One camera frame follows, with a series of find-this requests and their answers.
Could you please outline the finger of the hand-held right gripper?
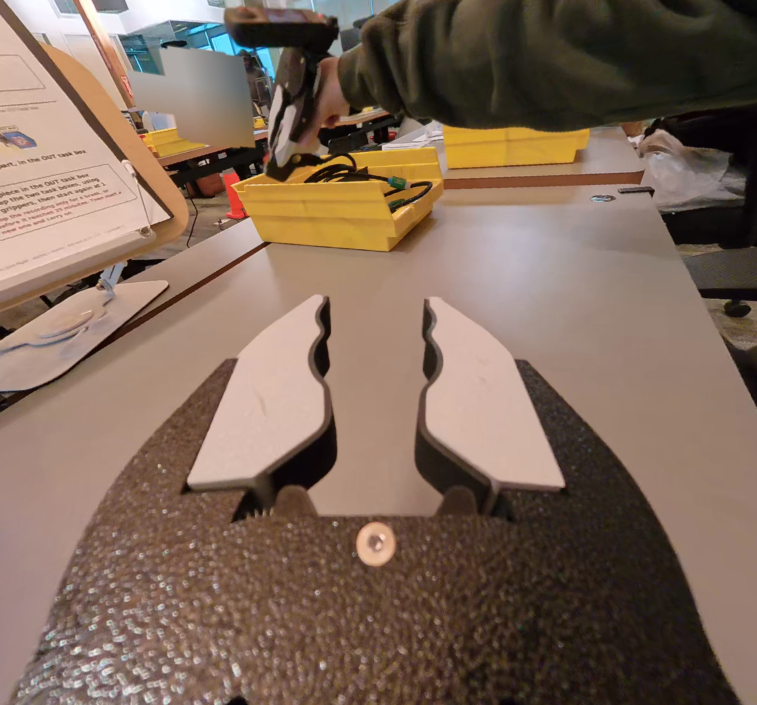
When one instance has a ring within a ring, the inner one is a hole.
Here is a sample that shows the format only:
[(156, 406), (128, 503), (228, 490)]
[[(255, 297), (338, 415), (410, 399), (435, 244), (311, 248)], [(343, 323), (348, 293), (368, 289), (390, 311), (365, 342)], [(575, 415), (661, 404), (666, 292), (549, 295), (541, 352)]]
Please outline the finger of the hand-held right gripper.
[(272, 100), (268, 123), (268, 153), (266, 174), (271, 180), (287, 181), (293, 169), (290, 161), (295, 155), (291, 135), (295, 126), (295, 105), (283, 87), (277, 87)]
[(302, 101), (289, 106), (289, 176), (299, 168), (318, 165), (324, 148), (317, 132), (310, 133), (317, 122), (315, 101)]

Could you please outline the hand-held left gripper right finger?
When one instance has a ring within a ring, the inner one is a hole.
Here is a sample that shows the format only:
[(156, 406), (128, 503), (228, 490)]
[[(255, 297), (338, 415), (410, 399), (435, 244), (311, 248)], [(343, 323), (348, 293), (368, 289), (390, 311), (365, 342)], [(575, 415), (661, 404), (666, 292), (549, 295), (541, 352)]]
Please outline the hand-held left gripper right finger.
[(440, 297), (423, 305), (416, 467), (439, 492), (558, 492), (565, 477), (513, 355)]

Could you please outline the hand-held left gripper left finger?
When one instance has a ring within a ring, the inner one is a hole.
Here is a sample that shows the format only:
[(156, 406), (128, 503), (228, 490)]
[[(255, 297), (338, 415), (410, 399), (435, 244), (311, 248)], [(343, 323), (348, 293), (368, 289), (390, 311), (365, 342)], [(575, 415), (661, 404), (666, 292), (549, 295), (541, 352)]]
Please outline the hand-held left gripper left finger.
[(312, 487), (336, 462), (336, 430), (325, 377), (330, 301), (315, 294), (241, 350), (188, 473), (195, 492), (257, 488), (291, 460), (317, 458), (320, 472), (295, 474)]

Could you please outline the black braided cable teal plug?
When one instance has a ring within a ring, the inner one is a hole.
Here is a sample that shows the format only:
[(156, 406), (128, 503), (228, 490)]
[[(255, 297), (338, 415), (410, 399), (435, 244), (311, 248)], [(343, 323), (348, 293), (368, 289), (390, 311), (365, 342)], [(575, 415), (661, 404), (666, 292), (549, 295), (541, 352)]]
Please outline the black braided cable teal plug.
[(387, 176), (371, 173), (367, 166), (358, 166), (354, 157), (349, 153), (338, 153), (319, 158), (317, 169), (303, 184), (327, 183), (333, 181), (380, 181), (389, 185)]

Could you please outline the yellow plastic bin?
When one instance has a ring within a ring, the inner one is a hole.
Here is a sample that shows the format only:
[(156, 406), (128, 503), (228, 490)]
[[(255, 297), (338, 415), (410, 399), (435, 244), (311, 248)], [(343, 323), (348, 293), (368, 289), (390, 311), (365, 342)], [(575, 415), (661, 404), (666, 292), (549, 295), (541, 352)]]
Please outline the yellow plastic bin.
[(145, 132), (139, 136), (148, 149), (159, 158), (194, 151), (207, 146), (205, 143), (192, 142), (180, 137), (177, 128)]
[(539, 132), (525, 128), (442, 128), (450, 169), (544, 166), (572, 163), (591, 131)]
[(371, 173), (410, 182), (432, 181), (433, 189), (392, 214), (384, 198), (389, 187), (380, 181), (303, 184), (317, 165), (294, 170), (287, 181), (255, 176), (237, 183), (235, 190), (260, 238), (289, 245), (389, 252), (430, 215), (444, 189), (434, 149), (421, 152), (420, 163), (411, 162), (408, 152), (394, 157), (381, 150), (350, 154)]

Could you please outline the person's right forearm olive sleeve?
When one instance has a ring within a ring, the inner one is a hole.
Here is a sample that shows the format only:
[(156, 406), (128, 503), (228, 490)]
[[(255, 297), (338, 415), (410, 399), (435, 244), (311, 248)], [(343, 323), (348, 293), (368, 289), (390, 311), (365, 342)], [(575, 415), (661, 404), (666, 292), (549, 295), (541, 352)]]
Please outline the person's right forearm olive sleeve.
[(345, 100), (565, 132), (755, 104), (756, 0), (402, 0), (339, 60)]

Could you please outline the person's right hand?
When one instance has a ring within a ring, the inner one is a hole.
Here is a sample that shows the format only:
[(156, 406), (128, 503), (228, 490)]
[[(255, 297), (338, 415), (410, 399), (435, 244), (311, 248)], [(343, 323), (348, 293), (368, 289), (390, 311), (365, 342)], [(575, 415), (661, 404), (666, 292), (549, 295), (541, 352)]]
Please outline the person's right hand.
[(351, 112), (351, 105), (339, 83), (338, 63), (339, 59), (334, 56), (319, 62), (318, 87), (314, 96), (317, 122), (313, 124), (316, 128), (310, 130), (311, 134), (317, 132), (317, 137), (321, 129), (333, 128)]

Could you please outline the orange traffic cone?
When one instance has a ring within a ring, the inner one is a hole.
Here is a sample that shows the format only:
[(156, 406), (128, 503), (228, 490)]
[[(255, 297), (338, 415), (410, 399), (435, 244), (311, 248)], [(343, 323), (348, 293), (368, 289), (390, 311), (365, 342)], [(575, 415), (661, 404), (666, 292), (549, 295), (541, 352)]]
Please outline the orange traffic cone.
[(229, 211), (226, 213), (226, 218), (237, 221), (247, 218), (244, 205), (235, 190), (235, 185), (240, 181), (238, 174), (234, 171), (227, 172), (222, 175), (222, 180), (229, 201)]

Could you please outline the white paper sheets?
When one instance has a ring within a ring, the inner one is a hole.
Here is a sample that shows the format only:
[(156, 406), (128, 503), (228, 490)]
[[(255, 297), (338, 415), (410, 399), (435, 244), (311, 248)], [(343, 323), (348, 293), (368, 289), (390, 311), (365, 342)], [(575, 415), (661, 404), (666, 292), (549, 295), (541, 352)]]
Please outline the white paper sheets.
[(442, 142), (444, 140), (443, 126), (439, 122), (432, 122), (423, 125), (407, 133), (397, 133), (397, 138), (389, 143), (392, 148), (403, 149), (402, 145), (419, 145), (426, 146), (433, 142)]

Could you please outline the black mesh office chair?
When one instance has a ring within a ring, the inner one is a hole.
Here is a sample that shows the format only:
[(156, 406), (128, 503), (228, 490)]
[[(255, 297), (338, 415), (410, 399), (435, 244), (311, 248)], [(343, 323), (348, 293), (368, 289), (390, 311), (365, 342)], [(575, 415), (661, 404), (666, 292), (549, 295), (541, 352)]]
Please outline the black mesh office chair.
[(684, 264), (699, 295), (725, 301), (726, 316), (741, 319), (756, 302), (756, 247), (718, 250), (687, 256)]

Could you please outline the white plastic bag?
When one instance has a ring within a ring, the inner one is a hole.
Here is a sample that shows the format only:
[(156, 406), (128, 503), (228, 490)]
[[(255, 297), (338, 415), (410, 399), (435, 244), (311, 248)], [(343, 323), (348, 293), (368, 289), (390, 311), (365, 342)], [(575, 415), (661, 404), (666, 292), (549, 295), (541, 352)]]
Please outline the white plastic bag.
[(746, 170), (732, 153), (686, 146), (660, 129), (633, 142), (645, 167), (643, 184), (655, 189), (660, 214), (743, 207)]

